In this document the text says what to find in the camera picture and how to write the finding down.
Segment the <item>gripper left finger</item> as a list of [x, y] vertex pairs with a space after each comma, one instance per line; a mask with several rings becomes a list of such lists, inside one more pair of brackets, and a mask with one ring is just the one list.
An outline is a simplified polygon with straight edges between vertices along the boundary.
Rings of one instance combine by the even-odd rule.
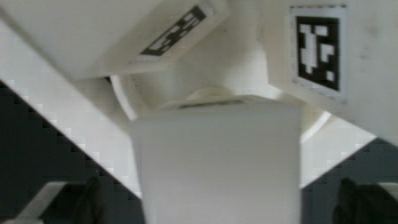
[[97, 178], [90, 177], [85, 182], [48, 182], [5, 224], [106, 224]]

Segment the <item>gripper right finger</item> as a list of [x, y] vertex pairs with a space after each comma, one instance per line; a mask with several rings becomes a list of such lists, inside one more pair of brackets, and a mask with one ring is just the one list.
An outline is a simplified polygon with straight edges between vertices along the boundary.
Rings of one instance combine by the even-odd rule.
[[341, 180], [334, 224], [398, 224], [398, 183]]

